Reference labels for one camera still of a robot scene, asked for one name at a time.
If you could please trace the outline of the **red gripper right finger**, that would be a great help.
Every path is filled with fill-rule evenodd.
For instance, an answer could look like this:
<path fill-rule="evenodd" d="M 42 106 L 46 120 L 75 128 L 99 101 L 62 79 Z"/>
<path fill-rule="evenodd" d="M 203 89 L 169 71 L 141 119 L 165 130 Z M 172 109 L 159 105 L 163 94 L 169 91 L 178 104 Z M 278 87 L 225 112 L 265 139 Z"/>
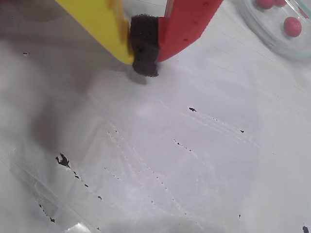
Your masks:
<path fill-rule="evenodd" d="M 158 64 L 199 39 L 221 3 L 222 0 L 169 0 L 162 17 L 133 16 L 129 33 L 133 70 L 145 77 L 157 77 Z"/>

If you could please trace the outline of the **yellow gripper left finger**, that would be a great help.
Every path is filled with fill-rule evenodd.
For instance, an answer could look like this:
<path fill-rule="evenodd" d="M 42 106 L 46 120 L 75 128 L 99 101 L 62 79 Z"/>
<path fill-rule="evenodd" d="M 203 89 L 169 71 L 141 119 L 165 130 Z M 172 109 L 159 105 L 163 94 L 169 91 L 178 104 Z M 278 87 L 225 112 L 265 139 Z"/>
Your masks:
<path fill-rule="evenodd" d="M 94 39 L 117 60 L 132 64 L 129 22 L 124 18 L 121 0 L 57 0 Z"/>

